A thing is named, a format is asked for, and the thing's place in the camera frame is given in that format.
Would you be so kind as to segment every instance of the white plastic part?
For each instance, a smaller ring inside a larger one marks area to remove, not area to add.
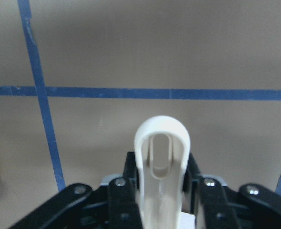
[[[156,167],[154,137],[166,135],[166,166]],[[135,159],[140,178],[138,204],[144,229],[178,229],[182,206],[182,187],[190,152],[190,137],[178,120],[156,116],[138,128]]]

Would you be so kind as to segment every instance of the metal screw head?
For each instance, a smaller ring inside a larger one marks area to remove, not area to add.
[[[117,178],[115,180],[115,185],[118,186],[118,187],[124,186],[125,184],[126,184],[126,181],[123,178]]]
[[[78,195],[84,193],[86,190],[85,186],[79,185],[74,188],[74,193]]]
[[[246,187],[246,191],[251,195],[258,195],[259,194],[259,189],[254,185],[248,185]]]
[[[205,178],[204,183],[210,187],[214,187],[216,185],[216,181],[212,178]]]
[[[226,221],[227,220],[226,215],[222,212],[217,213],[216,218],[217,218],[218,221]]]
[[[122,219],[122,221],[128,221],[130,218],[130,214],[129,213],[121,213],[120,218]]]

